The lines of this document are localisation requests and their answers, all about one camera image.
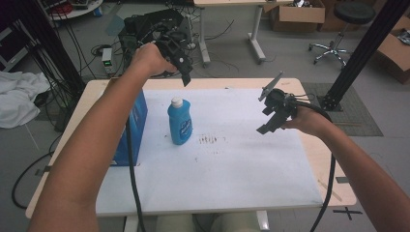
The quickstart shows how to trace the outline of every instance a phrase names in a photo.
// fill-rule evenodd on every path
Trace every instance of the bottle label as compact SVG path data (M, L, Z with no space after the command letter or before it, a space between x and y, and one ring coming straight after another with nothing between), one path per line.
M188 136L190 136L191 127L192 127L192 123L190 119L188 119L187 121L181 124L181 129L180 129L181 139L185 139Z

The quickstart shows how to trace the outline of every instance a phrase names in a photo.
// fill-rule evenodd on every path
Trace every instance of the hand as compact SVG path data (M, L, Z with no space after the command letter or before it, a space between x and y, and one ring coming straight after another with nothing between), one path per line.
M135 67L141 64L144 69L148 69L147 72L150 76L161 74L165 71L170 73L177 72L177 68L163 59L157 46L153 43L143 45L141 48L137 49L133 55L130 67Z
M319 137L328 127L334 127L325 117L307 107L298 106L296 118L283 124L283 129L298 129L301 132Z

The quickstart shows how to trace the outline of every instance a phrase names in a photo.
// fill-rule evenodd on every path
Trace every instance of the chair base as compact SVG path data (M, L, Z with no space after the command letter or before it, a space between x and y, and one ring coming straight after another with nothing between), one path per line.
M316 56L316 58L313 61L313 64L316 64L322 57L324 57L328 54L333 54L333 55L336 56L338 61L341 63L341 68L343 69L346 66L346 62L343 60L343 58L340 57L339 54L340 53L346 53L346 54L351 55L351 52L347 51L346 49L339 49L339 48L335 47L333 41L331 41L329 46L318 44L318 43L310 43L308 45L308 50L312 50L314 47L323 48L326 51L323 54L321 54L319 56Z

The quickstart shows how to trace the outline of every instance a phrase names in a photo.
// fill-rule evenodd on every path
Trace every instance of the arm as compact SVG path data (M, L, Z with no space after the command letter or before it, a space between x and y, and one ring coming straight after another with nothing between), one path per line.
M407 194L342 130L305 107L283 128L317 136L329 147L377 231L410 231Z
M154 44L137 51L130 67L88 111L54 162L29 231L98 231L97 195L132 105L146 80L163 71L176 68Z

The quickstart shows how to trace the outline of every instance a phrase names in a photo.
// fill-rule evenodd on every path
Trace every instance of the blue bottle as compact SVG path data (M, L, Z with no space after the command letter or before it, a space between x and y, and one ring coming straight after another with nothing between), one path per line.
M176 145L184 144L192 134L190 103L179 97L173 98L168 107L168 115L172 142Z

